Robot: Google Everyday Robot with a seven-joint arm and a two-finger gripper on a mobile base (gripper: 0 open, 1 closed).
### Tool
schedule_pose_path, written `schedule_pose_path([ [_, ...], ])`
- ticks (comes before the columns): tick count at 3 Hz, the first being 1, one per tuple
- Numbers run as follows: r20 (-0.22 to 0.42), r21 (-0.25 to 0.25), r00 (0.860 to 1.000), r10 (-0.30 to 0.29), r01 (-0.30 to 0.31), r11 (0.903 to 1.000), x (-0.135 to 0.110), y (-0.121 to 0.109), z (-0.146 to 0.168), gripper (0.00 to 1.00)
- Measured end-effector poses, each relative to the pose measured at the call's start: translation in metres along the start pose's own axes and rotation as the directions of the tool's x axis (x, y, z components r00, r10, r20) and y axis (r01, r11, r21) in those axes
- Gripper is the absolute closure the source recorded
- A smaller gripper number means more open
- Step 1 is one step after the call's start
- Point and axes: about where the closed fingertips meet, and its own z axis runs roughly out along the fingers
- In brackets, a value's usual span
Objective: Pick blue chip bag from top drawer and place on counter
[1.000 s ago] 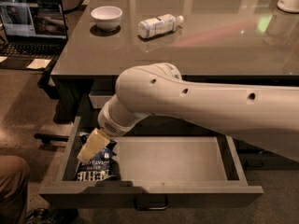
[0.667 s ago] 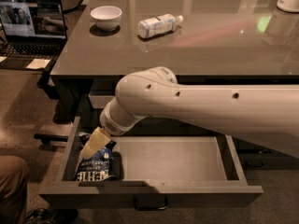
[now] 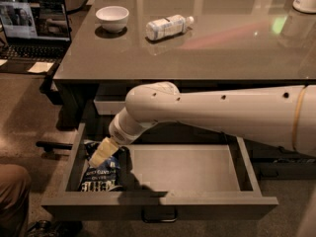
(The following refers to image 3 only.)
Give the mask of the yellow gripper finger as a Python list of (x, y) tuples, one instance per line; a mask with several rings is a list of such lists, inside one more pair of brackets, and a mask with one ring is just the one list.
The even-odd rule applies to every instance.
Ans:
[(118, 144), (111, 137), (105, 137), (90, 158), (89, 164), (93, 168), (98, 168), (118, 150)]

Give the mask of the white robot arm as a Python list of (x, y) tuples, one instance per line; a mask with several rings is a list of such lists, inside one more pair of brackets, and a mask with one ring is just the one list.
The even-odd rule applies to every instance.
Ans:
[(89, 164), (97, 168), (122, 145), (163, 122), (179, 122), (316, 156), (316, 86), (182, 93), (171, 82), (132, 88)]

